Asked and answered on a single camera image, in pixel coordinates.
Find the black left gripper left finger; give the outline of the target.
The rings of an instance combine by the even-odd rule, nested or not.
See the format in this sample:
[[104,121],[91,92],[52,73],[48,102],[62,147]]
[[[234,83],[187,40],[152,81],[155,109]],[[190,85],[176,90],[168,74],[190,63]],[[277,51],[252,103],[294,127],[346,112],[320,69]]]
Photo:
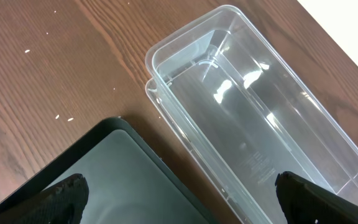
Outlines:
[[79,224],[88,203],[85,177],[73,174],[0,214],[0,224]]

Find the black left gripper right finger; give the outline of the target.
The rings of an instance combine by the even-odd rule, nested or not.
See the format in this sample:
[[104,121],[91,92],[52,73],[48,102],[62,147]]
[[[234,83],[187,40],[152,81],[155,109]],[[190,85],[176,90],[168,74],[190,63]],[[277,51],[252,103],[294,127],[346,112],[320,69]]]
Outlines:
[[277,175],[276,195],[289,224],[358,224],[358,206],[285,171]]

